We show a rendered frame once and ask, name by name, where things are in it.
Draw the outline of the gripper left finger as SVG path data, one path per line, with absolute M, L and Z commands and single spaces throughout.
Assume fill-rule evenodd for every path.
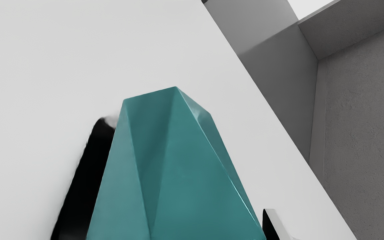
M 117 120 L 106 116 L 93 126 L 50 240 L 86 240 Z

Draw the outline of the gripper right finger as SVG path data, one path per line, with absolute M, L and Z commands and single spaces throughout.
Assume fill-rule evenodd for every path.
M 291 236 L 275 209 L 264 209 L 262 217 L 266 240 L 299 240 Z

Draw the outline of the teal faceted mug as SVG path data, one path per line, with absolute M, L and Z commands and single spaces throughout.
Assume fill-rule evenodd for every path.
M 123 100 L 86 240 L 266 240 L 211 114 L 177 87 Z

